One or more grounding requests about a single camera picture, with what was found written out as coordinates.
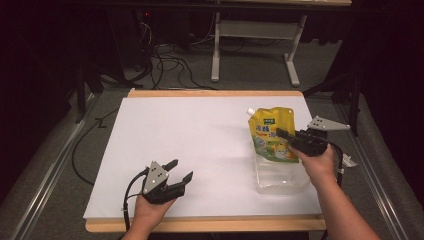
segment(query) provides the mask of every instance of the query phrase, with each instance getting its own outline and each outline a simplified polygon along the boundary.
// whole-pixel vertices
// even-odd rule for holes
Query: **cable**
[[[130,190],[131,190],[131,187],[132,187],[132,185],[134,184],[134,182],[135,181],[137,181],[141,176],[144,176],[144,175],[147,175],[147,173],[149,172],[149,168],[148,167],[146,167],[146,169],[144,169],[144,171],[142,171],[142,172],[140,172],[139,174],[137,174],[137,176],[135,176],[132,180],[131,180],[131,182],[130,182],[130,184],[128,185],[128,187],[127,187],[127,190],[125,191],[125,196],[124,196],[124,203],[123,203],[123,208],[122,208],[122,211],[124,212],[124,221],[125,221],[125,228],[126,228],[126,230],[127,230],[127,232],[128,232],[128,230],[130,229],[130,217],[129,217],[129,215],[128,215],[128,199],[130,198],[130,197],[134,197],[134,196],[136,196],[136,195],[138,195],[138,194],[134,194],[134,195],[131,195],[131,196],[128,196],[129,195],[129,193],[130,193]]]
[[[191,69],[188,66],[187,62],[183,58],[174,57],[174,56],[171,56],[169,54],[165,54],[165,55],[162,55],[161,56],[161,54],[159,54],[159,47],[156,48],[156,51],[155,52],[156,52],[156,55],[153,55],[152,57],[153,58],[157,58],[159,60],[159,63],[157,64],[156,67],[157,67],[157,69],[159,69],[161,71],[161,75],[159,76],[159,80],[157,82],[154,82],[152,80],[154,82],[154,86],[153,86],[152,89],[158,89],[159,88],[159,83],[160,83],[160,81],[162,79],[162,74],[163,74],[164,71],[171,71],[171,70],[177,69],[178,66],[181,66],[182,68],[181,68],[180,72],[178,73],[177,79],[178,79],[178,82],[183,87],[189,88],[189,89],[210,89],[210,90],[217,90],[216,88],[213,88],[213,87],[200,85],[196,81],[194,81],[194,79],[193,79],[193,72],[191,71]],[[173,66],[170,69],[165,70],[164,69],[164,63],[166,63],[166,62],[173,62],[173,63],[175,63],[175,66]],[[195,87],[190,87],[190,86],[187,86],[187,85],[185,85],[185,84],[182,83],[180,76],[181,76],[182,72],[185,69],[187,69],[189,71],[189,80],[195,85]]]
[[[223,51],[223,52],[226,52],[226,53],[236,53],[236,52],[242,50],[245,45],[246,45],[246,41],[241,41],[241,46],[239,46],[236,50],[225,50],[222,47],[220,47],[219,50],[220,51]]]
[[[282,42],[284,39],[264,39],[263,41],[270,41],[270,43],[257,43],[257,42],[251,42],[248,39],[246,39],[246,43],[251,46],[259,46],[259,47],[269,47],[272,45],[277,45],[278,43]]]
[[[95,69],[97,69],[97,71],[101,73],[106,73],[106,75],[110,76],[112,79],[117,81],[117,82],[112,82],[102,78],[101,79],[102,82],[110,84],[110,85],[123,84],[124,86],[131,87],[131,88],[143,88],[142,84],[136,84],[135,82],[149,75],[153,69],[151,56],[153,54],[154,45],[152,44],[152,42],[154,38],[153,38],[152,30],[149,25],[142,22],[142,20],[136,19],[136,21],[138,23],[138,35],[139,35],[138,42],[141,47],[141,54],[142,54],[141,65],[144,67],[143,72],[131,79],[126,79],[125,77],[117,76],[117,75],[114,75],[113,73],[108,72],[106,69],[103,69],[102,67],[96,65],[95,63],[91,63],[91,65]]]
[[[96,122],[78,139],[77,143],[74,146],[74,149],[72,150],[72,156],[71,156],[71,163],[72,163],[72,169],[74,170],[75,174],[85,183],[94,186],[94,183],[87,180],[85,177],[83,177],[77,170],[76,165],[75,165],[75,154],[78,148],[78,145],[81,143],[81,141],[84,139],[85,136],[87,136],[87,134],[93,130],[93,128],[95,126],[97,126],[97,124],[99,124],[100,122],[102,122],[104,119],[106,119],[107,117],[109,117],[110,115],[112,115],[113,113],[117,112],[119,109],[115,109],[112,112],[106,114],[104,117],[102,118],[97,118]]]
[[[331,147],[333,147],[333,149],[335,150],[337,157],[339,159],[338,166],[337,166],[337,185],[339,185],[339,187],[341,187],[342,186],[342,180],[343,180],[342,179],[343,178],[343,151],[342,151],[342,149],[336,143],[334,143],[334,142],[332,142],[328,139],[321,138],[321,137],[315,137],[315,138],[330,144]]]
[[[190,45],[191,45],[191,46],[195,46],[195,45],[197,45],[197,44],[204,43],[204,42],[207,42],[207,41],[209,41],[209,40],[213,39],[213,37],[209,37],[209,35],[210,35],[210,34],[211,34],[211,32],[212,32],[212,29],[213,29],[214,23],[215,23],[215,13],[213,13],[213,14],[212,14],[212,22],[211,22],[211,25],[210,25],[210,27],[209,27],[209,31],[208,31],[208,33],[206,33],[205,37],[204,37],[202,40],[200,40],[200,41],[197,41],[197,42],[191,43]]]

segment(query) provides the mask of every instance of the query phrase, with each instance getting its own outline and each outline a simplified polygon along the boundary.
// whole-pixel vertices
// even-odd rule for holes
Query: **clear plastic box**
[[[256,188],[261,194],[290,195],[304,191],[310,179],[302,163],[273,162],[255,154]]]

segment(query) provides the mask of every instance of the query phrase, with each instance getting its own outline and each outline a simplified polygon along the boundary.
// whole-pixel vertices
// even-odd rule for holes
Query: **gray floor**
[[[189,52],[165,46],[159,52],[163,58],[172,55],[185,59],[192,71],[193,80],[199,85],[223,90],[303,91],[324,79],[340,45],[319,46],[316,41],[301,44],[295,57],[301,86],[293,88],[282,61],[282,54],[288,51],[289,42],[270,43],[272,42],[269,40],[249,40],[249,44],[237,52],[233,50],[239,48],[239,43],[225,43],[222,48],[226,51],[221,53],[221,75],[218,83],[210,82],[212,48],[209,45],[191,47]],[[154,59],[155,80],[160,76],[157,66],[161,65],[156,65],[157,63],[158,60]],[[175,60],[167,60],[163,66],[165,71],[159,84],[160,89],[195,86],[189,80],[187,66],[179,77],[182,67],[176,65]],[[128,71],[127,74],[132,76],[135,73]],[[153,86],[149,77],[139,83],[143,83],[146,89]],[[92,187],[76,176],[71,158],[72,147],[76,143],[73,141],[73,134],[78,133],[76,139],[79,139],[96,123],[95,118],[104,117],[119,108],[120,101],[128,90],[105,84],[102,95],[92,96],[88,100],[91,108],[81,124],[74,123],[77,117],[75,96],[70,99],[73,109],[50,133],[2,203],[0,239],[10,239],[12,236],[17,236],[16,239],[117,239],[122,235],[93,234],[85,230],[82,216]],[[345,122],[346,106],[332,104],[328,95],[320,93],[307,99],[312,116],[319,115]],[[359,163],[358,167],[346,168],[343,189],[382,239],[424,239],[420,226],[424,222],[421,206],[386,148],[363,98],[360,107],[359,137],[354,137],[347,131],[332,132],[329,136]],[[106,128],[95,127],[90,130],[74,153],[80,174],[90,181],[96,178],[115,117],[116,113],[105,118],[103,125]],[[57,178],[46,178],[46,174],[56,170]],[[39,189],[43,181],[51,184],[52,191],[38,191],[43,190]],[[44,193],[41,201],[40,198],[35,198],[38,192]],[[29,208],[31,203],[38,204],[38,207]],[[321,235],[322,232],[309,234],[313,240],[320,239]]]

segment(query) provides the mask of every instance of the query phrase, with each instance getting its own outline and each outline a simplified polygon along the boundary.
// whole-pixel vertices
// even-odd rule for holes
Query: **gray bracket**
[[[321,131],[333,131],[333,130],[349,130],[350,126],[347,124],[341,124],[338,122],[334,122],[334,121],[316,116],[308,124],[308,128],[321,130]]]
[[[149,173],[147,174],[146,184],[144,185],[143,193],[147,194],[155,189],[158,185],[168,179],[168,172],[162,168],[156,161],[150,165]]]

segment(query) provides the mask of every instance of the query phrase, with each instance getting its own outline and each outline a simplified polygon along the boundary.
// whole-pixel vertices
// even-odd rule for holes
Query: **human arm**
[[[147,240],[152,230],[159,225],[165,213],[177,199],[164,204],[150,204],[143,196],[137,196],[134,218],[123,240]]]
[[[331,239],[379,239],[337,185],[334,175],[334,152],[331,146],[328,145],[326,151],[317,157],[309,157],[294,148],[292,151],[302,160],[317,190]]]

